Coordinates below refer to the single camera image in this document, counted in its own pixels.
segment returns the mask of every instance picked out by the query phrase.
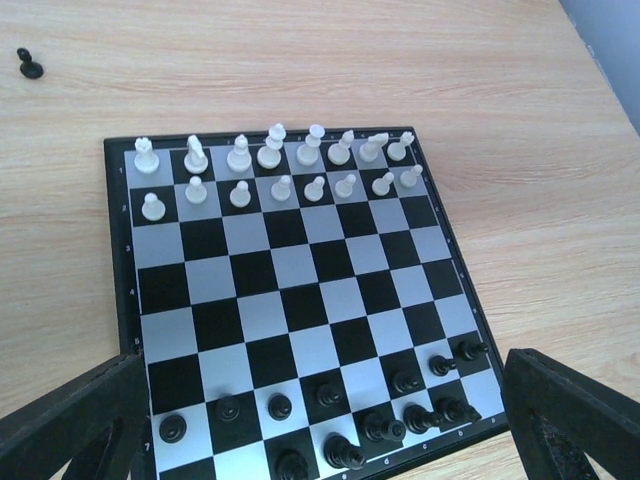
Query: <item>white pawn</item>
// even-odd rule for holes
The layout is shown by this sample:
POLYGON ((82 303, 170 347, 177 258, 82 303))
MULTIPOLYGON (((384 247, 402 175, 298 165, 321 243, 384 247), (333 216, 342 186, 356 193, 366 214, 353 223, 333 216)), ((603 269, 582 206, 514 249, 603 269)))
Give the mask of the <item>white pawn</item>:
POLYGON ((144 196, 144 204, 142 205, 142 216, 151 222, 157 222, 164 217, 167 208, 158 199, 155 193, 147 193, 144 196))
POLYGON ((200 177, 191 177, 189 179, 189 185, 187 185, 187 189, 184 191, 184 195, 190 203, 197 205, 198 203, 204 202, 207 198, 207 189, 202 184, 202 179, 200 177))
POLYGON ((371 185, 373 193, 375 193, 379 197, 384 197, 387 193, 389 193, 389 188, 394 178, 395 177, 391 172, 385 173, 382 178, 376 178, 373 181, 373 185, 371 185))
POLYGON ((336 182, 336 195, 340 198, 349 198, 353 193, 353 186, 356 184, 356 176, 352 173, 347 175, 344 180, 336 182))
POLYGON ((160 159, 153 151, 151 140, 147 137, 136 139, 136 158, 133 164, 141 173, 153 173, 160 166, 160 159))
POLYGON ((407 155, 407 147, 416 139, 411 132, 404 132, 399 142, 392 143, 387 149, 389 158, 399 162, 407 155))
POLYGON ((348 130, 342 134, 342 138, 338 143, 334 143, 329 147, 329 160, 334 165, 344 165, 349 160, 351 154, 349 149, 354 139, 353 130, 348 130))
POLYGON ((189 173, 199 175, 207 169, 209 159, 204 154, 202 144, 195 135, 189 135, 189 138, 187 138, 187 146, 189 147, 189 152, 187 152, 184 157, 184 168, 186 168, 189 173))
POLYGON ((305 167, 309 167, 318 161, 320 156, 320 146, 322 137, 324 137, 324 128, 321 125, 311 125, 309 134, 304 139, 304 145, 298 147, 296 156, 298 161, 305 167))
POLYGON ((284 202, 291 196, 291 177, 283 175, 276 183, 271 186, 271 196, 279 201, 284 202))
POLYGON ((367 138, 367 142, 360 145, 358 151, 360 158, 365 162, 373 162, 378 158, 378 154, 382 147, 384 147, 389 141, 388 133, 378 133, 367 138))
POLYGON ((231 190, 229 200, 234 207, 244 208, 251 201, 251 192, 249 192, 249 184, 244 180, 240 180, 238 185, 231 190))
POLYGON ((251 153, 249 153, 249 141, 244 135, 238 135, 233 142, 233 150, 227 155, 227 165, 236 173, 249 170, 251 153))
POLYGON ((266 145, 258 150, 258 163, 262 168, 271 170, 280 165, 280 149, 286 136, 287 131, 281 123, 276 123, 269 129, 269 136, 264 140, 266 145))
POLYGON ((317 202, 324 195, 324 177, 316 177, 304 187, 304 196, 310 202, 317 202))
POLYGON ((406 188, 415 187, 420 175, 422 175, 422 166, 414 165, 410 170, 402 172, 402 175, 400 175, 400 183, 406 188))

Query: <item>black chess piece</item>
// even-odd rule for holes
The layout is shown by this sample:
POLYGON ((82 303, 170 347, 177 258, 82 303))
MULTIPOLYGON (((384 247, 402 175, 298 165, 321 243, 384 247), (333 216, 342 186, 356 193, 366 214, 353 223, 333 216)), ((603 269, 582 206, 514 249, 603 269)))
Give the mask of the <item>black chess piece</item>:
POLYGON ((166 443, 177 443, 187 433, 187 422, 182 415, 174 413, 160 422, 160 438, 166 443))
POLYGON ((407 434, 407 429, 400 420, 385 420, 378 412, 372 412, 364 417, 364 434, 372 442, 388 440, 401 442, 407 434))
POLYGON ((27 77, 35 80, 36 78, 40 78, 44 75, 44 68, 38 62, 34 62, 31 57, 31 53, 26 48, 18 49, 18 58, 22 60, 22 65, 20 65, 20 72, 27 77))
POLYGON ((335 435, 324 442, 324 458, 333 468, 360 470, 367 459, 360 447, 352 445, 346 438, 335 435))
POLYGON ((444 377, 456 368, 458 368, 458 366, 453 358, 444 358, 442 355, 435 355, 429 359, 429 370, 439 377, 444 377))
POLYGON ((318 403, 323 407, 330 407, 342 399, 342 393, 340 393, 340 390, 335 386, 325 383, 318 388, 316 398, 318 399, 318 403))
POLYGON ((285 451, 276 462, 278 480, 309 480, 309 464, 296 450, 285 451))
POLYGON ((431 427, 439 427, 444 417, 437 412, 429 412, 420 405, 411 405, 402 412, 402 419, 411 433, 422 435, 431 427))
POLYGON ((462 341, 456 347, 456 351, 463 360, 473 362, 480 355, 489 352, 489 345, 484 342, 473 343, 462 341))
POLYGON ((398 393, 412 392, 420 387, 420 379, 417 375, 407 372, 398 372, 391 379, 393 388, 398 393))
POLYGON ((216 402, 216 415, 223 422, 230 422, 240 415, 240 403, 238 399, 231 395, 221 397, 216 402))
POLYGON ((274 420, 285 420, 291 415, 291 400, 278 393, 269 400, 268 410, 274 420))
POLYGON ((475 423, 482 415, 468 403, 457 398, 445 397, 436 402, 436 410, 449 423, 475 423))

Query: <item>wood grain surface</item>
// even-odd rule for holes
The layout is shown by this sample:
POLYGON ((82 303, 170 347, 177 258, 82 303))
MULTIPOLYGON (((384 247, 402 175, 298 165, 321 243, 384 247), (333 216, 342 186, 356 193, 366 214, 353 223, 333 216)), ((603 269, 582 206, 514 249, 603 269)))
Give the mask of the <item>wood grain surface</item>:
POLYGON ((102 140, 275 122, 413 125, 503 357, 640 398, 640 141, 557 0, 4 0, 0 45, 0 416, 118 353, 102 140))

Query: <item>black square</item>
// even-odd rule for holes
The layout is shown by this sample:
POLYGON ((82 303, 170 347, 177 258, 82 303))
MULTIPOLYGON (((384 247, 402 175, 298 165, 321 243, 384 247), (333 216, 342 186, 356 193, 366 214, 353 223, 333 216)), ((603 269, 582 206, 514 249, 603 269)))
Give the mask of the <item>black square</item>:
POLYGON ((318 274, 318 281, 329 282, 353 277, 351 257, 349 257, 347 243, 344 240, 314 243, 311 245, 311 254, 318 274))
POLYGON ((328 323, 318 284, 287 288, 280 291, 280 296, 290 332, 328 323))
POLYGON ((315 425, 316 423, 324 422, 331 418, 340 417, 351 411, 344 388, 344 380, 342 379, 342 373, 340 373, 339 368, 303 377, 300 379, 300 386, 302 387, 304 405, 307 408, 309 425, 315 425), (328 407, 320 405, 317 399, 318 388, 325 383, 333 385, 342 393, 342 398, 328 407))
POLYGON ((369 200, 380 200, 381 198, 397 198, 398 192, 393 182, 390 185, 389 193, 384 197, 380 197, 373 193, 373 182, 378 178, 382 178, 389 170, 386 168, 374 168, 372 170, 360 170, 360 176, 362 177, 362 185, 364 191, 367 192, 367 198, 369 200))
POLYGON ((262 440, 256 399, 252 391, 235 396, 240 404, 238 417, 231 422, 220 420, 216 415, 219 400, 207 402, 209 431, 213 438, 213 453, 223 453, 262 440))
POLYGON ((216 480, 213 457, 160 472, 160 480, 216 480))
POLYGON ((207 168, 204 172, 194 174, 189 172, 184 166, 184 157, 189 150, 171 150, 171 169, 173 170, 173 183, 189 183, 191 177, 200 177, 203 182, 213 182, 215 180, 213 175, 213 164, 211 163, 211 151, 208 148, 203 148, 205 156, 209 159, 207 168))
POLYGON ((435 303, 421 303, 405 307, 402 311, 416 347, 446 338, 435 303))
POLYGON ((416 352, 413 348, 380 357, 380 365, 382 365, 382 372, 384 373, 384 378, 387 381, 387 388, 389 389, 389 395, 391 396, 392 400, 394 398, 400 398, 404 397, 405 395, 410 395, 426 388, 424 384, 424 378, 422 378, 422 372, 420 370, 418 358, 416 357, 416 352), (393 388, 393 377, 398 372, 405 372, 409 375, 416 375, 420 380, 420 386, 410 392, 398 392, 395 388, 393 388))
POLYGON ((255 388, 266 387, 298 376, 289 335, 248 342, 247 355, 255 388))
POLYGON ((369 202, 336 205, 344 236, 362 237, 378 233, 369 202))
POLYGON ((216 182, 222 215, 244 215, 245 213, 258 213, 260 211, 260 199, 258 198, 256 181, 250 178, 243 181, 247 182, 247 185, 249 185, 249 193, 251 194, 251 200, 249 200, 249 204, 243 208, 233 206, 229 198, 229 196, 231 195, 231 191, 236 188, 238 182, 236 182, 235 180, 216 182))
POLYGON ((221 218, 180 224, 185 261, 227 255, 227 242, 221 218))
POLYGON ((383 233, 380 235, 380 241, 392 270, 420 265, 420 258, 409 230, 383 233))
POLYGON ((235 298, 191 307, 198 351, 244 342, 238 302, 235 298))
POLYGON ((149 390, 154 415, 204 402, 198 355, 149 364, 149 390))
POLYGON ((406 197, 400 199, 400 204, 411 228, 434 227, 438 220, 433 213, 433 207, 426 195, 420 197, 406 197))
MULTIPOLYGON (((446 397, 455 398, 457 400, 462 400, 468 403, 467 396, 464 393, 464 387, 462 386, 462 382, 460 380, 453 380, 452 382, 445 383, 442 385, 438 385, 437 387, 433 387, 427 390, 429 392, 429 398, 431 399, 431 405, 435 411, 439 411, 438 406, 440 405, 440 401, 446 397)), ((439 428, 440 432, 446 432, 453 428, 459 427, 466 422, 456 422, 456 423, 443 423, 439 428)))
MULTIPOLYGON (((339 140, 341 135, 336 135, 336 138, 339 140)), ((331 145, 335 145, 338 143, 335 142, 322 142, 320 144, 320 154, 322 155, 322 161, 324 162, 324 168, 327 172, 339 172, 345 170, 357 170, 358 166, 356 165, 356 161, 353 158, 353 152, 349 149, 349 160, 344 165, 336 165, 335 163, 331 163, 329 160, 329 147, 331 145)))
POLYGON ((425 263, 424 273, 427 276, 434 300, 462 293, 462 287, 452 260, 425 263))
POLYGON ((279 478, 276 466, 283 454, 295 450, 306 460, 309 467, 309 475, 306 478, 319 478, 320 471, 316 462, 316 455, 313 449, 311 431, 302 428, 294 432, 289 432, 279 437, 270 438, 264 441, 264 448, 267 452, 267 462, 269 463, 269 473, 271 478, 279 478))
POLYGON ((365 433, 365 419, 370 414, 378 414, 383 420, 402 420, 395 417, 393 413, 393 407, 391 402, 381 403, 365 410, 360 410, 353 414, 353 420, 356 424, 356 430, 358 432, 358 439, 360 440, 360 447, 364 450, 364 456, 366 458, 376 458, 385 453, 389 453, 397 448, 402 448, 402 442, 392 442, 389 440, 381 440, 378 442, 372 442, 369 440, 365 433))
POLYGON ((265 212, 263 216, 271 248, 308 243, 300 210, 265 212))
POLYGON ((253 166, 253 174, 256 177, 273 177, 281 175, 291 175, 289 170, 289 161, 287 160, 287 153, 284 148, 280 149, 280 163, 276 168, 264 168, 258 163, 258 152, 262 145, 254 145, 249 147, 249 153, 251 153, 251 164, 253 166))
POLYGON ((331 185, 327 180, 327 175, 324 173, 307 173, 304 175, 294 175, 293 184, 296 188, 296 195, 298 195, 298 203, 300 207, 316 207, 318 205, 331 205, 333 204, 333 194, 331 193, 331 185), (307 197, 304 196, 304 187, 313 182, 316 177, 324 178, 324 195, 317 202, 310 202, 307 197))
POLYGON ((361 362, 377 355, 371 329, 366 318, 356 318, 331 325, 333 343, 340 365, 361 362))
POLYGON ((278 290, 271 252, 232 255, 230 260, 238 297, 278 290))
POLYGON ((384 153, 384 158, 387 160, 387 165, 389 165, 390 167, 412 167, 415 165, 414 159, 413 159, 413 145, 409 145, 406 149, 406 155, 404 156, 404 158, 402 160, 391 160, 391 157, 389 156, 389 153, 387 152, 389 150, 389 147, 396 143, 399 142, 400 139, 399 138, 394 138, 393 140, 389 141, 389 143, 382 149, 383 153, 384 153))
POLYGON ((150 188, 132 188, 131 193, 131 217, 133 218, 133 226, 141 227, 144 225, 159 225, 161 223, 173 223, 178 221, 178 207, 176 206, 176 192, 173 186, 168 187, 150 187, 150 188), (142 205, 144 205, 144 196, 147 193, 155 193, 162 203, 164 203, 165 213, 160 220, 152 222, 142 215, 142 205))
POLYGON ((451 347, 451 352, 456 357, 456 364, 458 365, 458 374, 461 377, 465 377, 467 375, 473 375, 474 373, 481 372, 483 370, 487 370, 491 368, 489 364, 489 358, 487 354, 483 353, 478 356, 475 360, 469 362, 468 360, 464 360, 464 357, 460 355, 458 352, 460 342, 469 342, 471 344, 477 344, 481 342, 480 335, 478 332, 473 331, 469 333, 463 333, 462 335, 457 335, 455 337, 449 338, 449 346, 451 347))
POLYGON ((400 308, 396 287, 388 270, 358 275, 358 286, 367 315, 400 308))
POLYGON ((138 270, 142 313, 157 313, 188 307, 189 285, 184 263, 138 270))

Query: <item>chessboard border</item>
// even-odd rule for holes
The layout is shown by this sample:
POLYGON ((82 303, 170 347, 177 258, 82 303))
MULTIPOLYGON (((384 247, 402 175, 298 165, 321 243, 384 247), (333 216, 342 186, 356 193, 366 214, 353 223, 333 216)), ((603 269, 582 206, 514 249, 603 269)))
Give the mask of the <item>chessboard border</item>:
MULTIPOLYGON (((474 313, 474 319, 478 326, 478 329, 482 335, 482 338, 486 339, 490 344, 490 355, 492 357, 492 370, 496 375, 496 379, 500 387, 502 387, 502 376, 504 372, 504 363, 500 353, 498 352, 493 333, 489 328, 489 324, 485 317, 484 311, 481 307, 480 300, 477 292, 471 280, 471 276, 467 269, 467 266, 463 260, 462 252, 458 245, 457 238, 454 234, 449 218, 444 209, 444 204, 440 197, 440 194, 436 188, 429 165, 427 164, 427 156, 420 144, 418 135, 413 127, 410 126, 395 126, 395 127, 331 127, 326 128, 326 135, 323 140, 327 140, 329 135, 341 135, 347 130, 354 130, 356 138, 366 137, 380 132, 394 132, 399 135, 404 131, 412 132, 416 139, 411 145, 413 149, 416 161, 423 166, 423 177, 425 180, 427 193, 432 202, 434 214, 438 217, 438 223, 445 233, 445 237, 451 240, 449 244, 451 250, 451 259, 454 262, 456 269, 458 270, 459 280, 463 284, 463 290, 469 304, 474 313)), ((183 134, 171 134, 171 135, 140 135, 149 138, 155 145, 162 144, 160 148, 184 148, 186 149, 186 140, 189 135, 196 135, 205 148, 216 145, 228 145, 229 139, 235 138, 237 135, 243 133, 252 143, 252 137, 264 138, 268 135, 268 131, 249 131, 249 132, 218 132, 218 133, 183 133, 183 134)), ((306 129, 292 129, 287 131, 287 138, 306 136, 308 131, 306 129)), ((132 137, 113 137, 104 140, 104 154, 105 154, 105 171, 107 180, 107 199, 109 209, 109 224, 111 230, 111 250, 113 261, 113 275, 114 286, 116 296, 116 313, 118 317, 118 337, 120 343, 120 351, 123 354, 143 354, 142 348, 142 327, 141 327, 141 314, 139 313, 137 281, 136 281, 136 269, 134 263, 133 241, 131 232, 130 212, 131 208, 129 202, 128 185, 126 181, 126 171, 124 171, 124 152, 133 150, 134 143, 140 136, 132 137), (128 245, 128 250, 123 250, 122 246, 128 245)), ((495 421, 494 427, 489 427, 478 433, 471 433, 471 437, 467 436, 465 439, 461 439, 455 443, 448 444, 447 438, 450 435, 457 435, 457 431, 454 429, 451 432, 440 435, 435 439, 429 440, 429 443, 440 443, 438 439, 442 439, 442 447, 436 447, 436 450, 429 449, 425 451, 423 455, 417 455, 415 453, 416 447, 400 450, 398 452, 390 453, 391 455, 398 455, 400 457, 409 457, 406 461, 400 460, 400 463, 390 467, 384 471, 378 471, 366 477, 369 480, 386 480, 395 475, 399 475, 403 472, 409 471, 421 465, 431 463, 432 461, 442 458, 446 455, 454 453, 456 451, 468 448, 479 442, 482 442, 488 438, 502 434, 509 430, 509 426, 506 421, 504 413, 493 417, 495 421)), ((148 430, 140 444, 140 451, 134 458, 134 465, 132 465, 131 475, 134 479, 149 478, 149 474, 153 473, 149 469, 149 465, 145 465, 144 458, 148 454, 148 443, 146 443, 147 451, 145 452, 145 438, 151 437, 150 425, 147 425, 148 430)))

